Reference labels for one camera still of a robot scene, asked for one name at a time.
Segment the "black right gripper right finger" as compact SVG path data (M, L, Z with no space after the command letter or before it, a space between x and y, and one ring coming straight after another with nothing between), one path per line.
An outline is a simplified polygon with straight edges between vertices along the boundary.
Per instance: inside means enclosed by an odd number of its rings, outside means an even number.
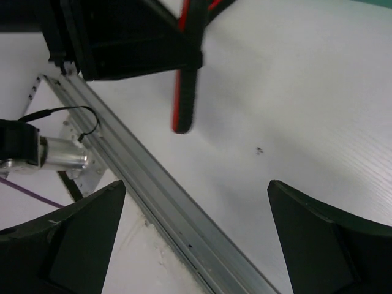
M391 227L272 180L268 198L294 293L391 293Z

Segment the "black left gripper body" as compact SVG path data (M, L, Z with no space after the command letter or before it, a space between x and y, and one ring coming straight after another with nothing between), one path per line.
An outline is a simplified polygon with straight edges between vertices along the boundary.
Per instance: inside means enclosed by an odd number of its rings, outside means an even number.
M81 33L73 1L1 1L1 32L41 32L50 53L49 61L69 72L66 63L74 63L79 72L88 70L89 58L83 53Z

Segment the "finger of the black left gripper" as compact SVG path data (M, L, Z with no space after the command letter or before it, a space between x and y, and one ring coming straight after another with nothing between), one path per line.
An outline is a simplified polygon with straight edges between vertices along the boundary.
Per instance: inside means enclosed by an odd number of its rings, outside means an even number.
M86 81L202 66L201 46L160 1L61 1L61 11Z

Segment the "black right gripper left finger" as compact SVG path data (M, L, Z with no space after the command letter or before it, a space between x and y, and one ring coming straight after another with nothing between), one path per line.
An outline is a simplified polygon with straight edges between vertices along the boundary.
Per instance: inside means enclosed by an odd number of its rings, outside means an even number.
M1 230L1 293L101 293L125 195L124 183L114 181Z

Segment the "black red utility knife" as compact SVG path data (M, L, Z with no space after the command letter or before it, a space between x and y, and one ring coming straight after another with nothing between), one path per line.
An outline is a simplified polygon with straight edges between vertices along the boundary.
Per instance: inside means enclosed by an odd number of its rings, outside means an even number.
M233 3L228 0L184 1L178 28L196 49L201 50L206 27ZM199 68L186 66L176 72L171 122L176 134L185 134L192 127Z

